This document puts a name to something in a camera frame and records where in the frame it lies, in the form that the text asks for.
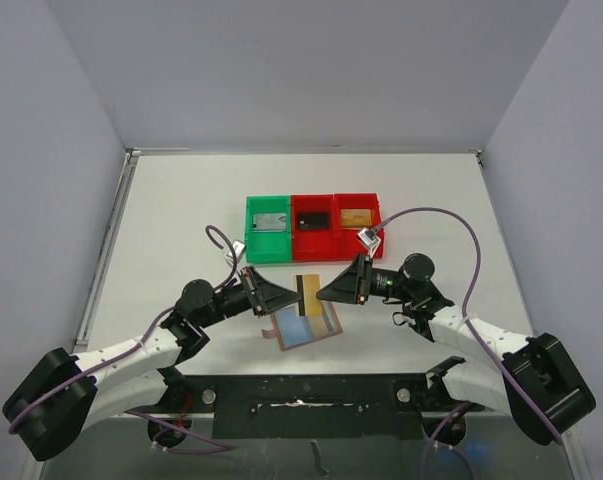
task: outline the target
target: gray wall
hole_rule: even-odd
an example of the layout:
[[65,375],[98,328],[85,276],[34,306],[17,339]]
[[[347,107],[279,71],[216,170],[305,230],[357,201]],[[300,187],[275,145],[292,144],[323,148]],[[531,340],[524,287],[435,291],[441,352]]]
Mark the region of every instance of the gray wall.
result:
[[567,0],[48,3],[127,146],[441,152],[485,146]]
[[1,406],[78,328],[123,149],[43,0],[0,0],[0,479],[25,448]]
[[485,175],[538,330],[598,400],[579,426],[603,479],[603,0],[572,0],[487,150]]

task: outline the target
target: purple cable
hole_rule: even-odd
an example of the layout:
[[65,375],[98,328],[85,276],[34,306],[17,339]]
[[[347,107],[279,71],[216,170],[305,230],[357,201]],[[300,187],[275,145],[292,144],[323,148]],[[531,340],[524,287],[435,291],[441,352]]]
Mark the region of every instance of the purple cable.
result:
[[190,430],[186,430],[185,428],[181,428],[177,425],[173,425],[169,422],[166,422],[165,420],[155,418],[152,415],[148,415],[147,413],[137,412],[136,410],[126,410],[125,413],[127,413],[129,415],[134,415],[135,417],[145,418],[146,420],[149,420],[151,422],[156,423],[157,425],[162,426],[163,430],[161,430],[159,433],[157,433],[152,440],[156,441],[157,437],[159,435],[163,434],[167,430],[174,430],[175,432],[180,432],[183,435],[187,435],[188,437],[193,437],[193,438],[196,438],[203,442],[210,443],[212,445],[216,445],[217,447],[219,447],[216,449],[209,449],[209,450],[180,450],[178,448],[170,448],[167,450],[170,453],[175,453],[177,455],[209,455],[212,453],[228,452],[228,451],[236,448],[234,445],[230,445],[229,443],[221,442],[219,440],[213,440],[212,438],[208,438],[204,435],[200,435],[198,433],[191,432]]
[[226,236],[225,233],[223,233],[221,230],[219,230],[214,225],[207,225],[205,227],[205,233],[208,236],[208,238],[210,239],[210,241],[214,244],[215,247],[220,248],[221,250],[223,250],[223,245],[221,245],[219,242],[216,241],[216,239],[212,236],[212,233],[210,233],[210,231],[216,233],[217,235],[219,235],[221,237],[221,239],[225,242],[225,244],[230,249],[230,253],[232,254],[232,269],[230,270],[230,275],[228,275],[228,277],[223,282],[221,282],[219,285],[214,287],[215,290],[220,290],[223,287],[225,287],[228,283],[230,283],[232,281],[232,279],[234,278],[234,275],[237,273],[237,268],[239,268],[239,259],[237,258],[237,252],[235,252],[234,248],[232,247],[232,242]]
[[28,415],[30,415],[30,413],[32,412],[32,410],[34,410],[35,408],[37,408],[43,402],[45,402],[49,398],[53,397],[54,395],[56,395],[60,391],[64,390],[66,387],[69,387],[74,382],[76,382],[78,380],[81,380],[82,378],[87,377],[89,375],[92,375],[94,372],[98,372],[99,370],[102,370],[102,369],[104,369],[106,367],[109,367],[113,363],[119,362],[119,361],[123,360],[124,358],[129,357],[130,355],[132,355],[133,353],[135,353],[137,350],[139,350],[141,348],[141,345],[144,344],[148,340],[148,338],[150,338],[150,335],[152,334],[152,331],[157,326],[157,324],[163,319],[163,317],[165,317],[167,314],[169,314],[170,312],[172,312],[172,310],[174,310],[174,307],[166,308],[161,313],[159,313],[159,315],[157,315],[156,318],[150,324],[150,327],[148,328],[148,330],[143,334],[143,337],[141,337],[140,342],[137,342],[134,345],[134,347],[132,347],[130,350],[128,350],[126,352],[123,352],[123,353],[117,355],[116,357],[111,358],[110,360],[107,360],[107,361],[105,361],[103,363],[95,365],[94,367],[88,368],[87,370],[85,370],[85,371],[83,371],[83,372],[75,375],[74,377],[66,380],[65,382],[57,385],[56,387],[54,387],[49,392],[41,395],[34,402],[32,402],[30,405],[28,405],[26,408],[24,408],[21,411],[21,413],[19,413],[14,418],[14,420],[12,420],[12,423],[10,423],[10,426],[8,427],[8,433],[14,435],[16,433],[16,431],[17,431],[17,428],[19,428],[19,425],[21,425],[21,423],[23,422],[23,420]]
[[437,212],[437,213],[443,213],[445,215],[449,215],[451,217],[456,218],[459,222],[461,222],[463,224],[463,226],[470,233],[470,236],[472,237],[472,241],[474,242],[474,248],[476,250],[477,260],[476,260],[476,265],[474,267],[474,273],[472,274],[472,280],[470,280],[470,285],[468,286],[468,290],[465,294],[465,297],[463,297],[463,303],[461,305],[461,312],[463,314],[463,318],[465,318],[465,323],[468,325],[470,332],[472,332],[472,335],[474,335],[474,338],[477,340],[479,345],[481,345],[483,350],[485,350],[485,352],[489,355],[489,357],[495,363],[497,368],[500,370],[500,372],[504,376],[504,378],[508,381],[508,383],[510,383],[510,385],[512,385],[512,388],[515,389],[515,391],[521,396],[523,401],[530,407],[530,409],[535,413],[535,415],[537,417],[539,417],[539,419],[543,422],[545,427],[550,431],[550,433],[554,437],[554,441],[557,442],[557,444],[559,444],[559,445],[563,445],[563,439],[561,438],[561,434],[559,433],[559,431],[552,424],[552,422],[545,415],[545,413],[543,413],[541,411],[541,409],[537,406],[537,404],[534,403],[534,400],[532,400],[532,398],[530,398],[530,396],[525,392],[525,390],[523,390],[523,388],[521,388],[521,385],[519,385],[519,383],[510,374],[510,372],[508,372],[508,370],[503,366],[503,364],[501,363],[501,360],[499,359],[497,354],[494,353],[492,351],[492,349],[485,343],[483,338],[481,338],[481,335],[479,334],[479,332],[477,332],[476,328],[474,328],[474,325],[472,325],[472,322],[470,322],[470,319],[468,318],[468,302],[470,301],[470,297],[472,296],[474,287],[477,284],[477,280],[479,279],[479,271],[481,270],[481,246],[479,245],[479,239],[477,238],[477,234],[475,233],[474,229],[470,226],[470,224],[462,216],[460,216],[450,210],[446,210],[444,208],[416,207],[416,208],[408,208],[407,210],[403,210],[401,212],[395,213],[394,215],[386,218],[379,225],[374,227],[372,229],[372,231],[374,233],[377,233],[380,230],[383,230],[383,228],[385,228],[385,226],[388,223],[390,223],[392,220],[394,220],[395,218],[398,218],[403,215],[407,215],[408,213],[415,213],[415,212]]
[[[450,420],[452,420],[454,415],[456,415],[457,413],[460,413],[462,410],[465,410],[470,405],[472,405],[470,402],[463,402],[463,403],[460,403],[459,405],[457,405],[456,407],[454,407],[454,409],[450,413],[448,413],[448,415],[441,421],[441,423],[439,423],[439,425],[437,425],[437,428],[434,429],[434,432],[432,432],[432,435],[430,435],[430,437],[428,438],[428,444],[425,446],[425,448],[423,449],[423,452],[421,453],[421,463],[420,463],[420,468],[419,468],[419,472],[420,472],[419,478],[421,480],[425,480],[426,464],[428,461],[428,456],[430,455],[430,451],[432,450],[432,446],[434,445],[434,442],[436,441],[437,435],[439,435],[439,433],[441,433],[441,430],[443,430],[443,427],[445,427],[447,425],[447,423]],[[470,470],[470,475],[472,476],[472,479],[476,480],[477,472],[474,469],[472,462],[470,461],[468,456],[463,452],[463,450],[461,450],[457,447],[452,447],[451,445],[448,445],[447,443],[443,443],[443,442],[438,442],[438,443],[440,445],[443,445],[444,447],[450,448],[453,452],[455,452],[457,455],[459,455],[461,457],[461,459],[464,461],[464,463],[468,466],[468,470]]]

